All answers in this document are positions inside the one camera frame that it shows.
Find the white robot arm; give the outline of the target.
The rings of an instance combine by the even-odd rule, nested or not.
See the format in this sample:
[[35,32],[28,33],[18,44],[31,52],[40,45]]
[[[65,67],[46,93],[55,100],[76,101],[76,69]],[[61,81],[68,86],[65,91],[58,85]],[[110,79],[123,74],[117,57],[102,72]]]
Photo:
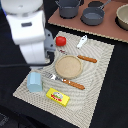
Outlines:
[[25,66],[39,69],[51,65],[56,48],[52,33],[45,28],[43,0],[0,0],[0,3]]

